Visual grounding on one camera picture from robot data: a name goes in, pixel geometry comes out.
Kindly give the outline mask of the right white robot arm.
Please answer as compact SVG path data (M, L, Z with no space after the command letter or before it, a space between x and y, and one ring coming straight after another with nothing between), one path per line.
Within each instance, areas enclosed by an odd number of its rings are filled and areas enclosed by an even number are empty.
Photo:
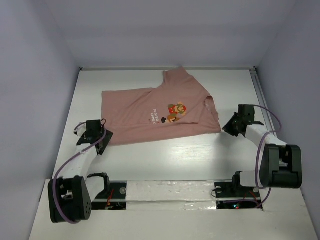
M268 130L255 120L255 108L267 108L254 104L240 104L238 112L222 128L233 136L243 136L257 147L255 168L252 171L237 171L230 183L235 196L242 196L249 187L258 189L299 189L303 183L302 153L297 145L290 145L275 136L282 129Z

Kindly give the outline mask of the pink printed t shirt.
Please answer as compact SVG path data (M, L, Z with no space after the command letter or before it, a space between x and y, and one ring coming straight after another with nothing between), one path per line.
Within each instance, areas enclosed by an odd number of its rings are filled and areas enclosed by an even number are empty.
M128 145L203 134L222 128L211 94L183 67L163 72L157 88L103 91L101 116L111 145Z

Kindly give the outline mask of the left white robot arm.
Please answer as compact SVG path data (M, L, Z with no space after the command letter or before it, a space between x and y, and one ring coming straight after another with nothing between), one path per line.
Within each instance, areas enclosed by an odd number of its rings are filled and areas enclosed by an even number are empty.
M92 202L99 196L111 198L113 189L107 173L89 173L93 161L102 156L113 133L103 119L79 123L73 133L79 138L76 153L48 183L49 213L52 223L78 224L88 220Z

